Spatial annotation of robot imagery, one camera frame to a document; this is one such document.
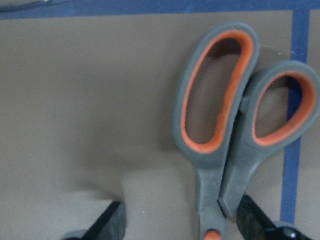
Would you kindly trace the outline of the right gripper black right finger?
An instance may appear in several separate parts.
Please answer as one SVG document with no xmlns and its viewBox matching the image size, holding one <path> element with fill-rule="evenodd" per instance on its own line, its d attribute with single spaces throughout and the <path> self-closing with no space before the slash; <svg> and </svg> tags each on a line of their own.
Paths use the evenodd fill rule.
<svg viewBox="0 0 320 240">
<path fill-rule="evenodd" d="M 236 223 L 245 240 L 309 240 L 292 224 L 274 222 L 245 194 L 236 212 Z"/>
</svg>

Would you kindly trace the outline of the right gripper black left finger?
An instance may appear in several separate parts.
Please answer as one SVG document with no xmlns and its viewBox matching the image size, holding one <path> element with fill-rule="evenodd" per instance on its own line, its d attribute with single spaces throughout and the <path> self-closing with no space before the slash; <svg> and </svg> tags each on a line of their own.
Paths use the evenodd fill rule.
<svg viewBox="0 0 320 240">
<path fill-rule="evenodd" d="M 126 236 L 126 205 L 113 201 L 88 230 L 74 231 L 63 240 L 123 240 Z"/>
</svg>

